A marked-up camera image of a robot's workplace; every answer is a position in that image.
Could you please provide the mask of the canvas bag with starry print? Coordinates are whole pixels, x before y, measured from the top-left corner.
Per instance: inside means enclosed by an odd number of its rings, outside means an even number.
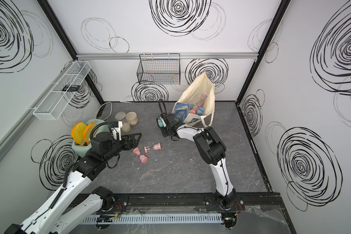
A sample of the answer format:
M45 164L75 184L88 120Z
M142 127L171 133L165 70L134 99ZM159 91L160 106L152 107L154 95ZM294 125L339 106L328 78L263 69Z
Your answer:
M181 124L194 126L202 123L210 127L215 113L215 84L204 72L183 92L175 103L172 114Z

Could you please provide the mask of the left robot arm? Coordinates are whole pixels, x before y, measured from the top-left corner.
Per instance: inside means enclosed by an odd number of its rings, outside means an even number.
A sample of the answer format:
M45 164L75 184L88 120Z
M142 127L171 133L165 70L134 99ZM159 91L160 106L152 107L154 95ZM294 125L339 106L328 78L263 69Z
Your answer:
M7 234L66 234L92 213L115 207L113 193L100 186L80 204L64 211L75 198L107 167L107 162L119 157L122 151L138 147L142 134L113 136L110 132L98 133L91 139L91 148L84 157L68 167L61 186L31 216L21 224L12 224Z

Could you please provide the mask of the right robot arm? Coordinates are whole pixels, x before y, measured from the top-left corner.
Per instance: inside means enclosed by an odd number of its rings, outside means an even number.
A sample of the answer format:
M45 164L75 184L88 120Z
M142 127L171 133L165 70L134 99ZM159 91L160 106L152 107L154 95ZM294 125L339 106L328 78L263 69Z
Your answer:
M195 143L201 158L212 170L219 206L229 210L234 205L236 190L226 167L226 146L216 131L210 126L197 128L178 123L171 114L161 114L156 122L164 137L187 139Z

